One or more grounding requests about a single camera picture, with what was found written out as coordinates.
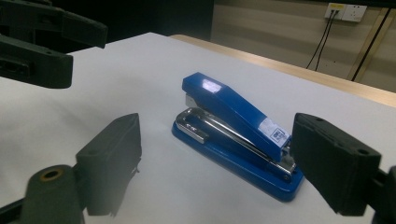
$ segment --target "stapler label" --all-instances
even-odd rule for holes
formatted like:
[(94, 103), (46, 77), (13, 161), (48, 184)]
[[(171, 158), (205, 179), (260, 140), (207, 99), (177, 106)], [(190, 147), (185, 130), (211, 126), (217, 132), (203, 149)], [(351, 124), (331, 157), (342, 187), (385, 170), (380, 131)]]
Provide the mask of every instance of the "stapler label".
[(284, 129), (269, 118), (262, 121), (259, 130), (279, 147), (283, 147), (290, 137)]

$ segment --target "sticker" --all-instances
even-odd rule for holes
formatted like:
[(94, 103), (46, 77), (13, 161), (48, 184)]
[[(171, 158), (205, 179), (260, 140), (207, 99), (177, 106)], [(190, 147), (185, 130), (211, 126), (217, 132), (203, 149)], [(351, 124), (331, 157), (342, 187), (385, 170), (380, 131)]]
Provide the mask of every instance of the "sticker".
[(259, 130), (278, 147), (283, 147), (288, 141), (290, 135), (277, 124), (273, 123), (271, 119), (264, 119), (259, 126)]
[(212, 82), (211, 80), (207, 80), (204, 79), (203, 83), (202, 83), (202, 87), (207, 90), (210, 91), (212, 93), (216, 93), (219, 90), (221, 90), (221, 86), (215, 82)]

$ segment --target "wall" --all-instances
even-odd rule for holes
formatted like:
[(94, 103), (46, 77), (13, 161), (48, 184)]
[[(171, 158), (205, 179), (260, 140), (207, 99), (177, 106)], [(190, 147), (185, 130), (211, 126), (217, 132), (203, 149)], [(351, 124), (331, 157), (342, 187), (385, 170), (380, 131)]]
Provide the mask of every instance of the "wall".
[[(324, 19), (324, 14), (327, 5), (300, 0), (216, 0), (211, 41), (306, 67), (326, 27), (327, 20)], [(368, 7), (359, 23), (335, 21), (322, 52), (318, 71), (347, 78), (378, 19), (380, 10), (378, 7)], [(387, 43), (390, 45), (392, 38), (395, 38), (394, 35), (387, 37)], [(310, 69), (315, 69), (315, 66), (316, 60)], [(377, 74), (372, 74), (362, 82), (372, 85), (372, 80), (368, 79), (376, 79), (376, 76)]]
[(392, 21), (360, 82), (396, 92), (396, 20)]

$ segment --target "stapler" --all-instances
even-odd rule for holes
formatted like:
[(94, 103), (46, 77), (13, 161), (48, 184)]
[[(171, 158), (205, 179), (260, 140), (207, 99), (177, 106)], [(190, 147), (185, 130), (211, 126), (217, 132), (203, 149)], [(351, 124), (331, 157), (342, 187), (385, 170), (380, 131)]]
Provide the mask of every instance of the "stapler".
[(175, 137), (283, 202), (304, 175), (290, 155), (291, 136), (230, 87), (201, 73), (183, 79), (186, 105)]

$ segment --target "power socket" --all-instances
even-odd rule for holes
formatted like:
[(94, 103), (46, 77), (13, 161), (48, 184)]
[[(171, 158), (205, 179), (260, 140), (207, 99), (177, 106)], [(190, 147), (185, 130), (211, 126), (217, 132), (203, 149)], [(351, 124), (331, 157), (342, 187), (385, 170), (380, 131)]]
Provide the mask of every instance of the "power socket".
[(347, 8), (346, 4), (329, 3), (326, 13), (324, 14), (324, 18), (330, 18), (330, 15), (332, 15), (332, 17), (334, 17), (334, 13), (336, 11), (338, 11), (338, 13), (335, 15), (334, 19), (341, 20), (344, 16), (344, 12), (345, 12), (346, 8)]
[(366, 6), (347, 5), (341, 20), (361, 21), (361, 18), (363, 17), (366, 8)]

